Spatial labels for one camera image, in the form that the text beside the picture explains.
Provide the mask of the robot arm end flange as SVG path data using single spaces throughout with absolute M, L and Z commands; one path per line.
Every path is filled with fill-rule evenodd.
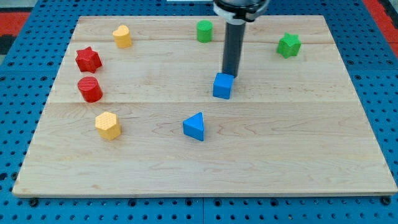
M 240 25 L 254 22 L 268 8 L 270 0 L 214 0 L 214 12 L 227 23 Z

